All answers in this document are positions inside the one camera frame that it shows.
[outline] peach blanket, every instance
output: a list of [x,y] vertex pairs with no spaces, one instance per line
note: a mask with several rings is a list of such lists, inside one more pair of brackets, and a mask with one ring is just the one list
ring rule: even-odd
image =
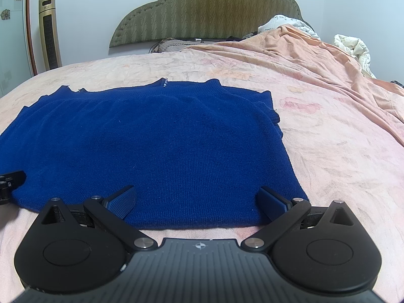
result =
[[[24,105],[61,85],[100,91],[159,78],[272,92],[283,142],[312,205],[345,200],[378,246],[383,265],[374,290],[387,302],[404,298],[404,90],[365,78],[350,56],[291,26],[241,42],[188,47],[73,64],[35,76],[0,99],[0,132]],[[15,251],[36,214],[0,207],[0,302],[23,287]],[[256,228],[146,231],[163,237],[237,238]]]

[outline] bed sheet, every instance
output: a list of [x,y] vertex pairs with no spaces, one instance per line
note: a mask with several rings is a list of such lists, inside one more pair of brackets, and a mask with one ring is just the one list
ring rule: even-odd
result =
[[[283,142],[312,205],[345,200],[383,259],[374,290],[389,303],[404,298],[404,90],[365,78],[360,65],[338,48],[292,26],[241,42],[193,46],[181,52],[121,56],[72,64],[35,76],[0,99],[0,132],[24,105],[61,85],[100,91],[144,85],[159,78],[270,90]],[[36,214],[0,207],[0,302],[23,287],[15,251]],[[163,237],[236,238],[256,227],[145,231]]]

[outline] green upholstered headboard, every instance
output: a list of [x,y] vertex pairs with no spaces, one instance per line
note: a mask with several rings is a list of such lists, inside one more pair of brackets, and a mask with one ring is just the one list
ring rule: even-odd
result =
[[276,14],[303,20],[295,0],[157,0],[122,19],[110,47],[168,37],[243,37]]

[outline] blue knit fabric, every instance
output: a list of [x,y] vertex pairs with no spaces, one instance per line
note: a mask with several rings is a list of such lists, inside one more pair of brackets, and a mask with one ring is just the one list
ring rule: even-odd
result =
[[307,198],[294,175],[271,93],[167,82],[102,92],[62,86],[24,107],[0,136],[0,174],[27,173],[13,192],[39,211],[134,185],[125,218],[140,229],[252,226],[268,219],[262,185]]

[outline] flower decoration on door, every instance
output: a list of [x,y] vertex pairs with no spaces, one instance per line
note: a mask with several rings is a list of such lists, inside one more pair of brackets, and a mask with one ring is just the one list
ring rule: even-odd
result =
[[10,10],[5,9],[1,12],[0,17],[2,20],[8,20],[10,19]]

